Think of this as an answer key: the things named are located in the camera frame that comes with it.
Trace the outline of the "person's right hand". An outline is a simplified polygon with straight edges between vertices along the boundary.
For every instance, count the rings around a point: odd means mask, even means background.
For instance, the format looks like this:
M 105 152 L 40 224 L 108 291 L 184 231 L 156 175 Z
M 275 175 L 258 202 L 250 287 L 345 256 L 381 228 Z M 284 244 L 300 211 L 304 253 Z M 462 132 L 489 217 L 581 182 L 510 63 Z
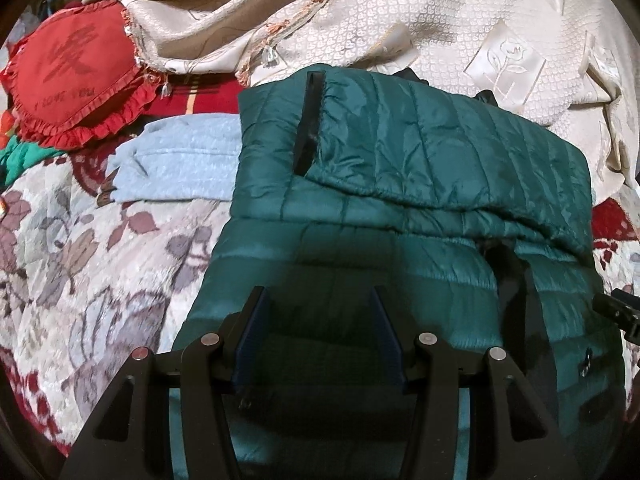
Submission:
M 625 414 L 625 420 L 628 424 L 632 424 L 640 412 L 640 387 L 638 385 L 632 385 L 627 394 L 627 408 Z

